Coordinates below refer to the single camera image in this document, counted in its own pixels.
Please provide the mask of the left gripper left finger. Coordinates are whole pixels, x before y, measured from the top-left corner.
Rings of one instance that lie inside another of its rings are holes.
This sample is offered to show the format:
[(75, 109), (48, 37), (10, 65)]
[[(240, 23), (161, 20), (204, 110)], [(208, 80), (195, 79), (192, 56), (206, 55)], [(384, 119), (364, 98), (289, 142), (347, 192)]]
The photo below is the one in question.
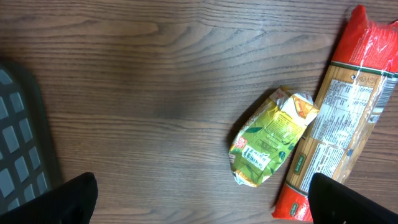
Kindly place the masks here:
[(1, 215), (1, 224), (89, 223), (97, 198), (95, 175), (85, 172)]

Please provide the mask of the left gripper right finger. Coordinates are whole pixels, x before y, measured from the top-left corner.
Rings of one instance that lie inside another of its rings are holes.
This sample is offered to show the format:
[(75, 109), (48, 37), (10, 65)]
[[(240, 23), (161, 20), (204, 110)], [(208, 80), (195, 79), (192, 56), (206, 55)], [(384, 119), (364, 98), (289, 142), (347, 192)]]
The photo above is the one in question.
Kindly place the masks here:
[(397, 224), (397, 214), (343, 184), (313, 175), (308, 201), (314, 224)]

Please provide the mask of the green tea packet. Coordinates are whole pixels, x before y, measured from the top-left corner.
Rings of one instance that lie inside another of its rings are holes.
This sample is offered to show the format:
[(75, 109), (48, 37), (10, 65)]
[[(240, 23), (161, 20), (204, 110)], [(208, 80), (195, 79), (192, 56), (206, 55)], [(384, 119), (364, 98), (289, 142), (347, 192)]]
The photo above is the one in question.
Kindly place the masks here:
[(311, 95), (276, 89), (245, 122), (229, 149), (231, 172), (239, 185), (258, 187), (285, 162), (319, 114)]

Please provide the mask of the orange spaghetti package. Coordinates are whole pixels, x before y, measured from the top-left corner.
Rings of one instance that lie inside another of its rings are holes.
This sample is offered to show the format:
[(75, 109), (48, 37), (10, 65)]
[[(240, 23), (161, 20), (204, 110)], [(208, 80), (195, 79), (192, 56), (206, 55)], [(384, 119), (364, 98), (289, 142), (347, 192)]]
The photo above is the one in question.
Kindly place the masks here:
[(313, 175), (345, 182), (396, 84), (397, 22), (374, 22), (358, 5), (326, 71), (315, 100), (320, 112), (298, 143), (274, 218), (312, 221)]

